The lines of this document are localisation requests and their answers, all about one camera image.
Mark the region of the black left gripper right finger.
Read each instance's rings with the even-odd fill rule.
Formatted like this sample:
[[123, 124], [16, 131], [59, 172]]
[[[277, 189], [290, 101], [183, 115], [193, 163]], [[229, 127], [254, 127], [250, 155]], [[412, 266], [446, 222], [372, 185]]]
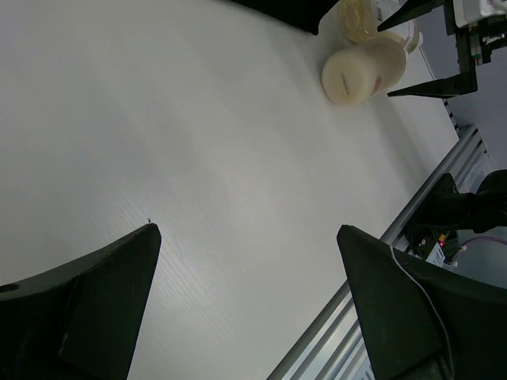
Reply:
[[377, 379], [504, 379], [506, 291], [398, 251], [355, 226], [337, 234]]

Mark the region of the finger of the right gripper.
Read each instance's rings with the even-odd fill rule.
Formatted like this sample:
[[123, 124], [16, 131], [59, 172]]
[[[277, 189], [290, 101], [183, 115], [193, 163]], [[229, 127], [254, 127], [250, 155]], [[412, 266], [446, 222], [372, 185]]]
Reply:
[[404, 89], [389, 92], [389, 97], [430, 97], [450, 99], [476, 92], [478, 89], [476, 74], [473, 72], [460, 73], [449, 78], [442, 78], [431, 82], [412, 85]]
[[378, 27], [378, 32], [394, 28], [397, 25], [413, 20], [417, 17], [430, 13], [442, 6], [445, 0], [407, 0], [395, 13], [383, 21]]

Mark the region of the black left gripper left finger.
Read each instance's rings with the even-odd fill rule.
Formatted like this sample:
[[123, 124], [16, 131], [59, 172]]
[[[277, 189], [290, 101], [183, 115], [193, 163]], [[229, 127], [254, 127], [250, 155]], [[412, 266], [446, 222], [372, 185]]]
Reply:
[[3, 379], [126, 379], [162, 236], [148, 223], [1, 287]]

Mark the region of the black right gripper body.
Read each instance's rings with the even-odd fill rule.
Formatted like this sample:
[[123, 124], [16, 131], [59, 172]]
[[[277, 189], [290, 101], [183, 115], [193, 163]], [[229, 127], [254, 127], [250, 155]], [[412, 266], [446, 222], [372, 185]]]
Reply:
[[446, 30], [456, 38], [459, 75], [474, 78], [477, 66], [506, 47], [505, 1], [446, 1]]

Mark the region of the amber pump soap bottle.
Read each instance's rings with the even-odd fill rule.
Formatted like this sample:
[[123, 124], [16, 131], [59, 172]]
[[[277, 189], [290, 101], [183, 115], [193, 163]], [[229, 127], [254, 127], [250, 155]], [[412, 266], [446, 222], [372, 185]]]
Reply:
[[401, 8], [400, 1], [341, 0], [337, 4], [339, 25], [345, 37], [355, 44], [377, 38], [390, 38], [411, 54], [423, 43], [416, 20], [410, 20], [388, 30], [377, 27]]

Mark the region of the cream lotion bottle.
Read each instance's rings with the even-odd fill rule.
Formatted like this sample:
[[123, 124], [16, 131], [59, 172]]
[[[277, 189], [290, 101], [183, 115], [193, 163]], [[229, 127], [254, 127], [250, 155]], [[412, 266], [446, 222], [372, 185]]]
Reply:
[[405, 48], [389, 38], [369, 40], [329, 57], [322, 88], [336, 105], [359, 105], [396, 85], [406, 70]]

